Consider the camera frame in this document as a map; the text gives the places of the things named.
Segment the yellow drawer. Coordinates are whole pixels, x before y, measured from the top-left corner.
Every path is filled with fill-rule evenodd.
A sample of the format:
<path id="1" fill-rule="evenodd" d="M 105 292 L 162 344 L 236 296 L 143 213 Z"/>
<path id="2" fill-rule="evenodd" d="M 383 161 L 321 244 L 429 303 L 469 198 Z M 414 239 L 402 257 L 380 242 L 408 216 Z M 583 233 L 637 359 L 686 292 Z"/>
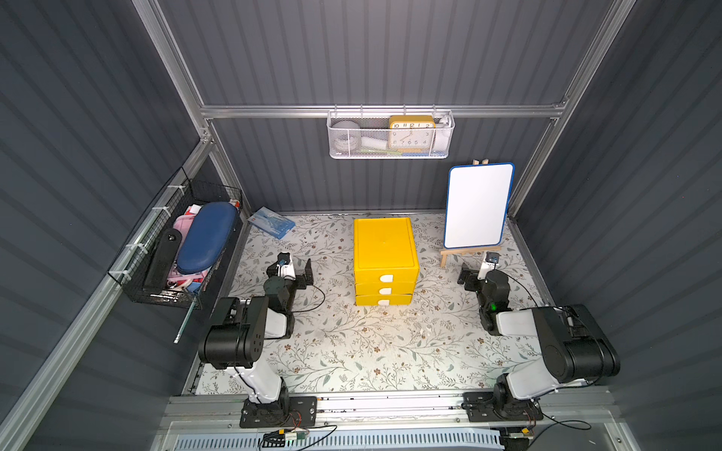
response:
<path id="1" fill-rule="evenodd" d="M 358 306 L 408 306 L 412 299 L 412 294 L 357 295 L 355 303 Z"/>
<path id="2" fill-rule="evenodd" d="M 355 269 L 355 283 L 359 284 L 391 284 L 417 282 L 419 267 L 410 268 L 378 268 Z"/>
<path id="3" fill-rule="evenodd" d="M 414 282 L 373 282 L 355 285 L 355 294 L 358 296 L 370 295 L 412 295 L 415 292 Z"/>

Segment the yellow drawer cabinet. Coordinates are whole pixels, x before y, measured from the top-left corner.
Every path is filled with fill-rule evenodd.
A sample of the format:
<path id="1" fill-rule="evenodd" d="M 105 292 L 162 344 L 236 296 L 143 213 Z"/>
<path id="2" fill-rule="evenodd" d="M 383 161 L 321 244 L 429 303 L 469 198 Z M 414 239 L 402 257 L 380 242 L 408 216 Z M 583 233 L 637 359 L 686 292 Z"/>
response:
<path id="1" fill-rule="evenodd" d="M 410 218 L 353 221 L 353 281 L 355 269 L 410 267 L 420 270 Z"/>

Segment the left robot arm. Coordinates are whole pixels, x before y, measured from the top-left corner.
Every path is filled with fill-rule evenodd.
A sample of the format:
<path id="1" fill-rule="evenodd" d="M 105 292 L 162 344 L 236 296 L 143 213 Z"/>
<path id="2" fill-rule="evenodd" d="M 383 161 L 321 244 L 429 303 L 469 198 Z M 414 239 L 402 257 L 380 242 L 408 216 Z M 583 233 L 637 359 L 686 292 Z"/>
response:
<path id="1" fill-rule="evenodd" d="M 256 408 L 289 411 L 287 385 L 262 357 L 267 341 L 293 334 L 296 293 L 314 285 L 312 262 L 297 271 L 293 256 L 280 253 L 266 269 L 263 294 L 216 302 L 210 324 L 199 343 L 199 360 L 240 380 Z"/>

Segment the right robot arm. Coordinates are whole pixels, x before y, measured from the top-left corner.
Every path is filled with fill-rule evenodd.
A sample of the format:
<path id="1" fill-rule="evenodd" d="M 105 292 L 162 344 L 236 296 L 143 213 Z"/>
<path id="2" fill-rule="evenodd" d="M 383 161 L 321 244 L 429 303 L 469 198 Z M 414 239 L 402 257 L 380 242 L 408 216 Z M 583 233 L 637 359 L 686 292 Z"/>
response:
<path id="1" fill-rule="evenodd" d="M 476 294 L 482 328 L 492 336 L 533 337 L 541 357 L 498 378 L 494 402 L 535 400 L 558 389 L 582 387 L 620 372 L 620 356 L 586 306 L 512 310 L 509 274 L 485 274 L 463 265 L 458 283 Z"/>

